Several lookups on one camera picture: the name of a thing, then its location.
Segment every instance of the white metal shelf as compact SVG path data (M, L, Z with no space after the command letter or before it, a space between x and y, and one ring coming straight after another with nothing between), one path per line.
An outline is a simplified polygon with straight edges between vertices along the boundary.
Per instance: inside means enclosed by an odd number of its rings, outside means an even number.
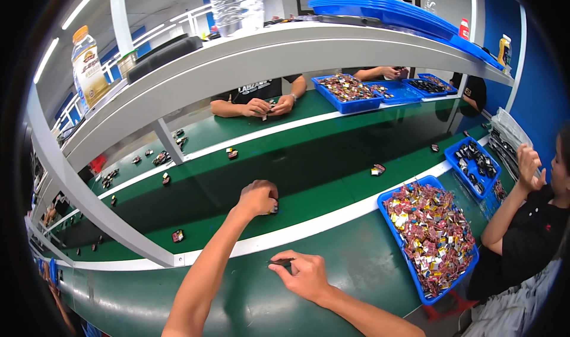
M513 79L448 45L394 30L319 22L263 28L222 38L121 89L63 148L80 170L118 140L168 113L244 83L300 72L360 66L461 72L512 85Z

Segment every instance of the yellow bottle cap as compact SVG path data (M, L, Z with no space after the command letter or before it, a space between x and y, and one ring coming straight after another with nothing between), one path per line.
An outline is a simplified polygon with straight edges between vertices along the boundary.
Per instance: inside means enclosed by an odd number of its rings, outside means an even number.
M84 25L81 28L79 28L79 30L76 31L75 34L73 34L73 39L72 39L73 43L76 44L78 41L86 37L87 34L89 34L89 28L87 27L87 25Z

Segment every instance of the plastic bottle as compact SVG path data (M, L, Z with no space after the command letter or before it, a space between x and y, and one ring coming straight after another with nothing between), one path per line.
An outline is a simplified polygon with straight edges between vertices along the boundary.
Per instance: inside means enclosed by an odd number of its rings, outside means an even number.
M263 27L263 0L210 0L214 21L223 37Z
M437 14L436 12L436 1L435 0L426 0L424 3L424 9L432 14Z
M503 37L499 41L499 56L497 56L497 61L505 67L503 72L507 72L507 66L511 63L511 39L503 34Z
M467 19L465 18L461 19L460 37L465 40L469 40L469 25L467 23Z
M79 87L83 90L85 102L89 108L93 108L107 94L110 86L103 75L101 62L97 56L97 43L88 32L89 29L82 26L73 35L71 63Z
M73 83L75 84L77 96L79 96L79 103L81 103L81 107L83 108L83 115L85 115L85 113L89 112L89 106L87 105L87 102L85 102L85 96L83 95L83 91L79 85L79 81L77 80L75 69L73 69Z

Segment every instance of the red stool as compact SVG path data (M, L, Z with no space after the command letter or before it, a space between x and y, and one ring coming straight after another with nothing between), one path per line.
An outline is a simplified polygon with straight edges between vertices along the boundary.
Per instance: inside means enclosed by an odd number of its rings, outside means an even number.
M91 170L94 173L98 174L101 172L101 170L103 169L103 165L105 165L106 162L107 160L105 159L105 157L103 155L99 155L95 159L93 159L92 162L89 163L89 167L91 167Z
M432 305L429 305L429 306L422 305L422 307L424 308L424 311L427 313L427 320L428 321L433 321L433 320L437 320L437 319L444 318L447 316L459 314L459 313L465 311L466 309L473 307L476 303L478 303L478 301L469 301L469 300L462 299L459 296L459 294L457 294L457 292L455 292L453 290L450 290L448 292L448 294L453 296L455 298L455 301L457 301L457 308L455 310L451 310L448 312L444 312L443 314L440 314L439 312L436 311L436 309Z

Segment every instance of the red bottle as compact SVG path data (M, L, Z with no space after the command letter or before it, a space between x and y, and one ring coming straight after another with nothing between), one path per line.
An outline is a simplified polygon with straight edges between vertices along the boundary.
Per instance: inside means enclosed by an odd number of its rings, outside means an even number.
M469 40L469 26L467 25L467 19L461 19L461 26L460 26L460 37L465 40Z

